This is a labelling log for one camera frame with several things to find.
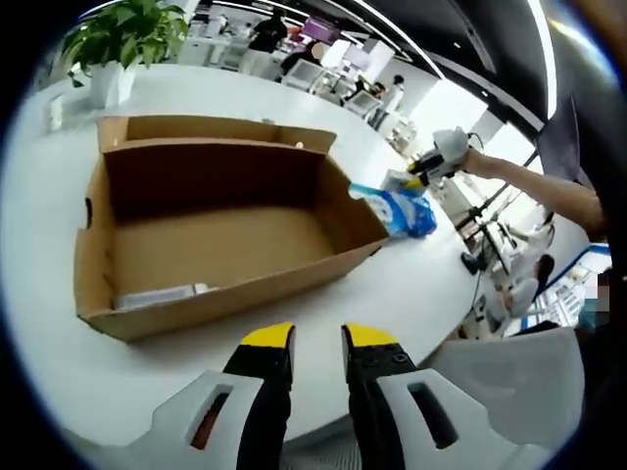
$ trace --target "open cardboard box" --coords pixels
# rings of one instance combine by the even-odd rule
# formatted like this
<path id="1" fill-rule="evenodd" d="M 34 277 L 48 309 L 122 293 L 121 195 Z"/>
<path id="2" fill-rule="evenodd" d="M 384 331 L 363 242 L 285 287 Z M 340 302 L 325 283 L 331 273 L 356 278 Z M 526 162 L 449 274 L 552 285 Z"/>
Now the open cardboard box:
<path id="1" fill-rule="evenodd" d="M 388 233 L 349 196 L 349 179 L 326 155 L 334 140 L 225 118 L 101 119 L 87 227 L 76 240 L 79 317 L 131 341 L 349 273 Z M 214 290 L 114 309 L 121 296 L 198 283 Z"/>

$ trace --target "desk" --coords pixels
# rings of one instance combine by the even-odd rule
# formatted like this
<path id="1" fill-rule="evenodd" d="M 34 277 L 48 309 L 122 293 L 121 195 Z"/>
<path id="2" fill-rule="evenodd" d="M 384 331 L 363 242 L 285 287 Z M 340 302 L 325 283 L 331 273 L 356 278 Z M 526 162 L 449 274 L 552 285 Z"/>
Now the desk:
<path id="1" fill-rule="evenodd" d="M 102 335 L 75 316 L 72 259 L 84 226 L 84 195 L 97 159 L 92 111 L 44 133 L 43 109 L 67 81 L 25 102 L 7 148 L 0 200 L 0 259 L 8 325 L 32 385 L 58 422 L 85 439 L 124 445 L 150 426 L 153 410 L 204 370 L 221 370 L 255 328 L 296 324 L 292 416 L 286 440 L 348 413 L 340 326 L 372 325 L 426 358 L 468 311 L 476 278 L 459 262 L 463 243 L 437 204 L 426 240 L 384 248 L 346 278 L 285 302 L 136 345 Z M 331 130 L 331 155 L 356 182 L 378 186 L 405 164 L 357 116 L 313 95 L 224 70 L 141 69 L 130 100 L 109 115 L 188 114 Z"/>

